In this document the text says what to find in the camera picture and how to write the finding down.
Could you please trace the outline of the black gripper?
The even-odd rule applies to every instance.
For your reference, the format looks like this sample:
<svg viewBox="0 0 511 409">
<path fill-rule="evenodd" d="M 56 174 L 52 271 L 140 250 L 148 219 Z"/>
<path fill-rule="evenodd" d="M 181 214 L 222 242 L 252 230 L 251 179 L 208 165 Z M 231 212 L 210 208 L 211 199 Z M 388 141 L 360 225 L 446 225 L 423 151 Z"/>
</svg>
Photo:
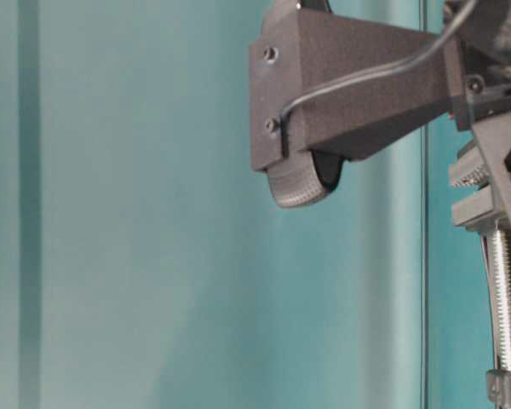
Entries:
<svg viewBox="0 0 511 409">
<path fill-rule="evenodd" d="M 453 106 L 456 128 L 472 127 L 511 224 L 511 1 L 478 1 L 456 39 L 465 86 Z"/>
</svg>

